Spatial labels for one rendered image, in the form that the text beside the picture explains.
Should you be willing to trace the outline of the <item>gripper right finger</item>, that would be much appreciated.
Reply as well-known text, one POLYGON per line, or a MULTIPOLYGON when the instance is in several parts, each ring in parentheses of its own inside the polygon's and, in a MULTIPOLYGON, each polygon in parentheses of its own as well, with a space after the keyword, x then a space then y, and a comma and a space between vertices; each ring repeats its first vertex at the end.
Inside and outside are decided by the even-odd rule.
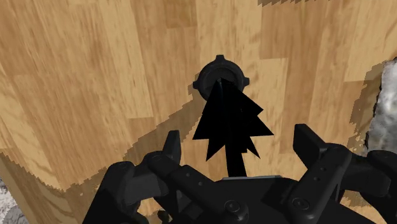
POLYGON ((346 190, 358 192, 387 224, 397 224, 397 154, 373 150, 362 157, 324 142, 308 125, 296 124, 293 149, 307 168, 284 206, 290 224, 372 224, 344 207, 346 190))

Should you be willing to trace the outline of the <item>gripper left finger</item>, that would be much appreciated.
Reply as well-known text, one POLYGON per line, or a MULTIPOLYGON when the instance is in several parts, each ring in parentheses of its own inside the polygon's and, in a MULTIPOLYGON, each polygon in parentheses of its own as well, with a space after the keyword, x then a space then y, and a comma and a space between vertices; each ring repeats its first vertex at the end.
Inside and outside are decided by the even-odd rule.
POLYGON ((138 209, 153 198, 162 224, 246 224, 247 205, 205 175, 180 165, 179 131, 168 133, 161 151, 139 165, 116 162, 107 168, 82 224, 150 224, 138 209))

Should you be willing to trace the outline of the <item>black spiky figure round base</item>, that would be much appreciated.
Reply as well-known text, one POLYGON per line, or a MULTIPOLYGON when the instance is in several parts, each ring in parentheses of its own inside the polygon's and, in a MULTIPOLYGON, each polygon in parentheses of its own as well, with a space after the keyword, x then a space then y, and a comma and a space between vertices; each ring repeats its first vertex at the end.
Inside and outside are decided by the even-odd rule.
POLYGON ((263 109, 243 93, 249 84, 242 69, 224 55, 205 65, 193 82, 193 88, 206 101, 193 139, 209 141, 207 160, 225 148, 230 178, 247 176, 244 153, 259 156, 251 138, 273 134, 258 117, 263 109))

